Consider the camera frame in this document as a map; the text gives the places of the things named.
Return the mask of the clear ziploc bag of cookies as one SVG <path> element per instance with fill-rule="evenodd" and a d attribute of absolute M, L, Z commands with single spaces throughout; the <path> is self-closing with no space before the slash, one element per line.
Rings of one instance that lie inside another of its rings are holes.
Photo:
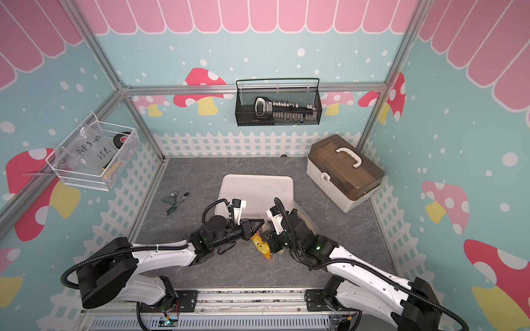
<path fill-rule="evenodd" d="M 309 215 L 304 211 L 304 209 L 298 205 L 295 201 L 292 201 L 289 204 L 290 209 L 296 209 L 298 211 L 298 216 L 300 219 L 305 222 L 307 227 L 312 231 L 313 234 L 318 234 L 320 232 L 319 227 L 313 222 L 313 220 L 309 217 Z"/>

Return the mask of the ziploc bag with yellow chick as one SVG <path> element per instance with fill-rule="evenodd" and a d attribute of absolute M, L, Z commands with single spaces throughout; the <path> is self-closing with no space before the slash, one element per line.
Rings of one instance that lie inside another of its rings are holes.
<path fill-rule="evenodd" d="M 258 252 L 265 257 L 267 260 L 273 259 L 273 253 L 271 252 L 271 249 L 269 247 L 269 244 L 266 243 L 265 240 L 261 237 L 261 233 L 255 233 L 251 237 L 251 241 L 255 248 L 258 250 Z"/>

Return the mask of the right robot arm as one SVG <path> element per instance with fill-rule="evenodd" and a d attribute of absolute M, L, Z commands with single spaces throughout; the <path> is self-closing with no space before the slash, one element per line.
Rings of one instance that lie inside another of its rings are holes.
<path fill-rule="evenodd" d="M 327 303 L 331 308 L 359 310 L 386 321 L 397 330 L 438 330 L 442 316 L 461 330 L 467 322 L 442 306 L 425 280 L 414 281 L 382 271 L 357 258 L 336 241 L 314 233 L 296 210 L 286 211 L 279 198 L 268 211 L 274 225 L 274 241 L 309 270 L 332 274 Z"/>

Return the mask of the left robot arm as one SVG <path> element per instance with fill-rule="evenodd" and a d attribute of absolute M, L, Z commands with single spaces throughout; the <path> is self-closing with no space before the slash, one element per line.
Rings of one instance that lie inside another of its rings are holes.
<path fill-rule="evenodd" d="M 245 207 L 246 201 L 240 199 L 213 202 L 202 213 L 201 226 L 175 243 L 139 245 L 118 237 L 67 269 L 60 282 L 80 292 L 85 309 L 128 301 L 168 312 L 179 304 L 172 282 L 165 276 L 145 274 L 172 266 L 196 266 L 224 254 L 239 240 L 250 240 L 265 221 L 244 219 Z"/>

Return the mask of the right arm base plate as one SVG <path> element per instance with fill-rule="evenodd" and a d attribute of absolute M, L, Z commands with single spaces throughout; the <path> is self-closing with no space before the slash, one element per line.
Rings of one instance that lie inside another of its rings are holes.
<path fill-rule="evenodd" d="M 306 309 L 309 312 L 343 311 L 345 308 L 325 289 L 310 289 L 304 293 Z"/>

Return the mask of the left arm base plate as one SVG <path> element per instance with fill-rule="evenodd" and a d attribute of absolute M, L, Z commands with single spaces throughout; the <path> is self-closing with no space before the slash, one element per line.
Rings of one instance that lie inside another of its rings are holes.
<path fill-rule="evenodd" d="M 193 313 L 197 304 L 197 290 L 175 290 L 153 305 L 140 304 L 141 313 Z"/>

